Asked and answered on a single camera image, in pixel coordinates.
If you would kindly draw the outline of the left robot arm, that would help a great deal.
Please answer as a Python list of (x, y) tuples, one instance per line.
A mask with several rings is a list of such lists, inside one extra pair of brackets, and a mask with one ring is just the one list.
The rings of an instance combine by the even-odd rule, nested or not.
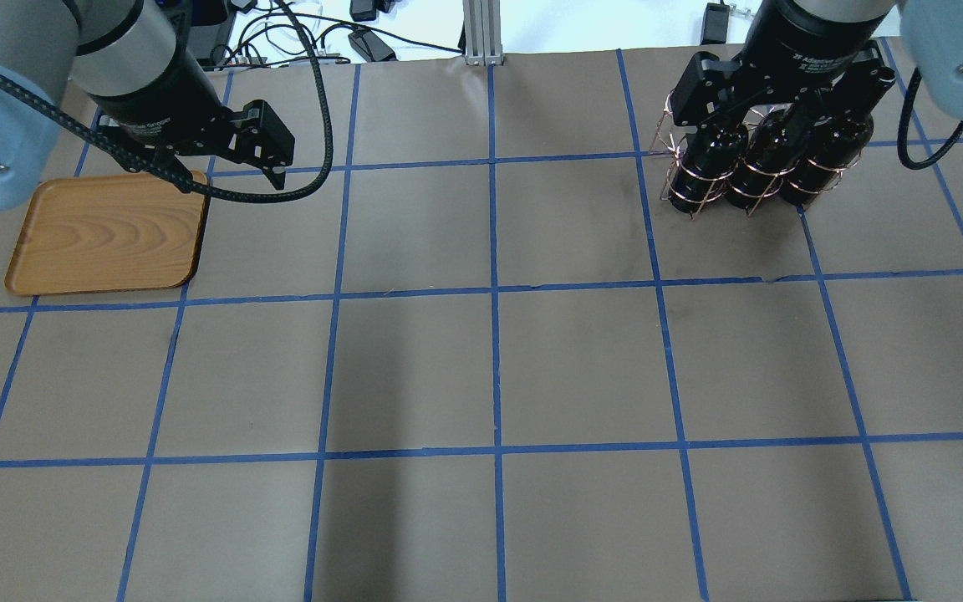
[(47, 110), (69, 84), (124, 169), (188, 176), (184, 156), (217, 156), (284, 188), (290, 130), (264, 100), (226, 107), (157, 1), (0, 1), (0, 211), (37, 187), (61, 132)]

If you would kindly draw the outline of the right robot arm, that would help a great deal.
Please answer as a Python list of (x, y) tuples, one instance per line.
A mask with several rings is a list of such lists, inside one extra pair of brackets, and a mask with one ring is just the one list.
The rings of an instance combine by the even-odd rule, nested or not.
[(733, 60), (693, 54), (671, 91), (675, 123), (727, 122), (828, 88), (891, 8), (933, 102), (963, 121), (963, 1), (764, 1)]

